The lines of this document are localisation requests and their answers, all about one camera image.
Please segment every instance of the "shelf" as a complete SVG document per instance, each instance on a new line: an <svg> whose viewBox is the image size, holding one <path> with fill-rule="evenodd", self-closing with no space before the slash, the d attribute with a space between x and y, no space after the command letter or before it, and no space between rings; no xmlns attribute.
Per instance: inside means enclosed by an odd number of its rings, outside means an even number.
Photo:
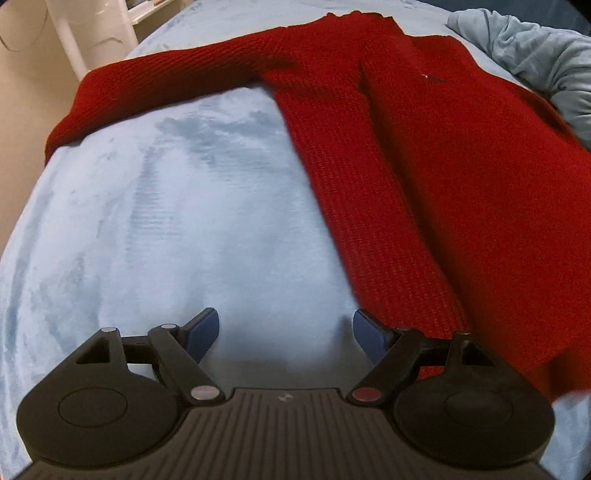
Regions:
<svg viewBox="0 0 591 480"><path fill-rule="evenodd" d="M142 20L145 20L150 15L156 13L161 8L166 7L166 5L171 4L172 2L177 2L178 0L164 0L160 2L158 5L154 5L154 0L147 0L145 2L140 3L139 5L133 7L128 11L129 20L131 21L132 25L137 25Z"/></svg>

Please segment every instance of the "red sweater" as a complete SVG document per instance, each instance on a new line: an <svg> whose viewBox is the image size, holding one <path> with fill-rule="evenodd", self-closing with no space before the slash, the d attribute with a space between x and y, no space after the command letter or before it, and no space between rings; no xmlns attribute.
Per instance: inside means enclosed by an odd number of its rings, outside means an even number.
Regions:
<svg viewBox="0 0 591 480"><path fill-rule="evenodd" d="M549 398L591 388L591 157L451 37L354 12L111 64L82 81L47 159L261 79L364 308L431 336L472 329Z"/></svg>

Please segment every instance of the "bed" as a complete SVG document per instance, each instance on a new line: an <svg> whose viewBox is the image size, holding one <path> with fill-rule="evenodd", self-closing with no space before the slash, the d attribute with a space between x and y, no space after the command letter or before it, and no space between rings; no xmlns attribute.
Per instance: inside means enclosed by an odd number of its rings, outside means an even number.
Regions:
<svg viewBox="0 0 591 480"><path fill-rule="evenodd" d="M392 15L410 35L452 35L481 68L519 83L432 5L272 5L198 0L132 56L358 9ZM0 263L2 477L28 463L14 422L19 402L77 345L103 326L143 335L209 306L222 330L202 366L224 389L346 390L371 367L352 337L357 301L264 85L147 112L53 155ZM580 480L591 463L589 396L567 395L554 410L543 465Z"/></svg>

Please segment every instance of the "beige floor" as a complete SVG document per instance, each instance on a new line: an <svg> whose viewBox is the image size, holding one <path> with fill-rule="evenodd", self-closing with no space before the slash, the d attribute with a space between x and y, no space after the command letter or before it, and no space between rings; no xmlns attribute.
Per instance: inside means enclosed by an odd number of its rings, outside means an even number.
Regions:
<svg viewBox="0 0 591 480"><path fill-rule="evenodd" d="M13 49L29 45L45 16L44 0L0 8L0 35ZM43 170L47 135L72 104L78 82L48 20L20 53L0 46L0 252Z"/></svg>

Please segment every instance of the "white logo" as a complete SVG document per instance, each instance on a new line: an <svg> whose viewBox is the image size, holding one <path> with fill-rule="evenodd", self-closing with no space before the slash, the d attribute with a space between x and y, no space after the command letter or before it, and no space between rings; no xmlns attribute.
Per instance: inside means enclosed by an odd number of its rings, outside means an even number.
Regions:
<svg viewBox="0 0 591 480"><path fill-rule="evenodd" d="M283 395L281 395L277 398L279 398L279 401L282 401L283 403L288 403L294 399L294 396L288 392L285 392Z"/></svg>

